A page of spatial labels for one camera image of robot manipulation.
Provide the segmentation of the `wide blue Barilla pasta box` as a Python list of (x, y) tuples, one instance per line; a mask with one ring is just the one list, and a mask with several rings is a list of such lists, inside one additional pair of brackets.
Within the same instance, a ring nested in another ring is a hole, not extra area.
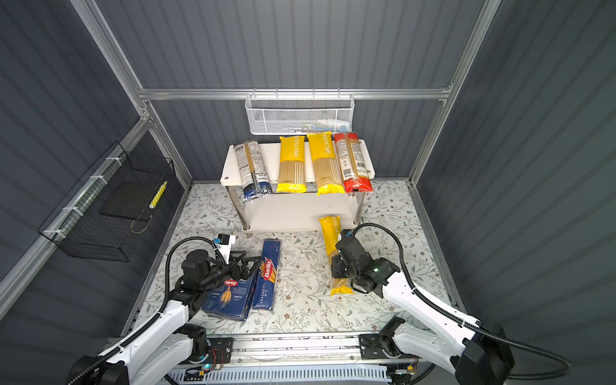
[(208, 293), (201, 310), (213, 317), (245, 321), (252, 306), (257, 284), (258, 267), (253, 265), (246, 280), (227, 279), (221, 286)]

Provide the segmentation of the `yellow Pastatime bag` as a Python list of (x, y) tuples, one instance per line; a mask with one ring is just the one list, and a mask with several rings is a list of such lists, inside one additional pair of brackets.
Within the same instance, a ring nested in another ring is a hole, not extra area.
[(305, 136), (280, 137), (277, 193), (305, 193)]
[(307, 135), (317, 194), (345, 193), (331, 132)]
[(319, 223), (322, 226), (322, 235), (330, 265), (330, 295), (352, 295), (351, 284), (343, 274), (343, 261), (336, 248), (338, 236), (342, 231), (340, 216), (326, 216), (320, 218)]

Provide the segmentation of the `dark blue clear spaghetti bag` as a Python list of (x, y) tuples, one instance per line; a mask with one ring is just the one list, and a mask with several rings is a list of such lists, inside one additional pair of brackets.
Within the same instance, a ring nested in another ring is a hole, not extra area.
[(259, 144), (255, 140), (245, 141), (234, 147), (239, 168), (242, 191), (246, 201), (273, 194)]

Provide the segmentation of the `red spaghetti bag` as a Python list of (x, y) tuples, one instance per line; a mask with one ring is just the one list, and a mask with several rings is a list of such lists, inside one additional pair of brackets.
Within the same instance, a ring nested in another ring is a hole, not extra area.
[(372, 183), (357, 134), (337, 133), (334, 139), (346, 193), (372, 193)]

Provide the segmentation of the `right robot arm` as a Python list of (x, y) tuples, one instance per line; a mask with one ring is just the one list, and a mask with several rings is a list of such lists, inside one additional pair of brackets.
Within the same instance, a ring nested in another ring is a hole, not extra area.
[(428, 327), (417, 330), (401, 317), (392, 318), (379, 332), (385, 356), (418, 356), (453, 374), (459, 384), (505, 383), (515, 364), (513, 354), (506, 344), (469, 330), (477, 319), (410, 284), (393, 262), (372, 258), (353, 234), (339, 235), (336, 248), (354, 290), (374, 293)]

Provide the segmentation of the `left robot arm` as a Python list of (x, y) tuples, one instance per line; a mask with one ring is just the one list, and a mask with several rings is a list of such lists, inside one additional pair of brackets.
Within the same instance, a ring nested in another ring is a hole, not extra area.
[(201, 310), (208, 294), (231, 279), (250, 278), (259, 258), (244, 250), (218, 264), (206, 250), (194, 250), (181, 264), (183, 274), (164, 299), (162, 308), (139, 328), (97, 356), (83, 356), (70, 369), (68, 384), (154, 384), (189, 358), (206, 355), (205, 328), (189, 320)]

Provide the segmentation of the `white two-tier shelf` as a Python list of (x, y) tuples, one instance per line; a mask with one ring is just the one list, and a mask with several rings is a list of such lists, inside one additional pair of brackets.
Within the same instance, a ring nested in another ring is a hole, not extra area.
[(246, 201), (237, 187), (242, 185), (234, 146), (230, 146), (220, 179), (247, 233), (302, 232), (320, 230), (319, 219), (339, 216), (344, 229), (362, 221), (367, 194), (355, 192), (324, 194), (314, 192), (273, 194)]

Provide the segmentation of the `narrow blue Barilla spaghetti box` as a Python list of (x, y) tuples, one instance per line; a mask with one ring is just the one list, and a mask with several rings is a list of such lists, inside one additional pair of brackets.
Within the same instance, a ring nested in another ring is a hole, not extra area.
[(251, 308), (258, 311), (272, 311), (274, 307), (275, 287), (278, 277), (281, 241), (266, 239), (261, 252), (261, 264), (256, 280)]

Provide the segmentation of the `yellow marker pen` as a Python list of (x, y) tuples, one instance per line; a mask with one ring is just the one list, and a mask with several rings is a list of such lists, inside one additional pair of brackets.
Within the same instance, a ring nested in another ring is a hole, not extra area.
[(152, 199), (149, 202), (149, 209), (150, 210), (154, 210), (155, 208), (157, 208), (158, 202), (160, 201), (160, 199), (162, 198), (163, 194), (165, 193), (167, 185), (168, 185), (168, 181), (164, 181), (160, 185), (160, 187), (157, 189), (156, 193), (153, 195)]

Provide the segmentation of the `items in white basket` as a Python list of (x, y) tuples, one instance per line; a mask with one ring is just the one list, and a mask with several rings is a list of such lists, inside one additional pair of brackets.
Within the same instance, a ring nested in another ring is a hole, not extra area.
[(325, 132), (349, 133), (351, 131), (351, 122), (349, 120), (322, 119), (285, 127), (283, 130), (289, 133), (304, 134)]

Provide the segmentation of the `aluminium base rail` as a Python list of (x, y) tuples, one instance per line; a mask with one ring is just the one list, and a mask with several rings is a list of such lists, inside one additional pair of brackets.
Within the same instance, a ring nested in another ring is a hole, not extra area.
[(420, 359), (383, 353), (377, 334), (212, 336), (209, 352), (190, 362), (192, 345), (173, 335), (130, 365), (125, 384), (390, 384), (412, 377)]

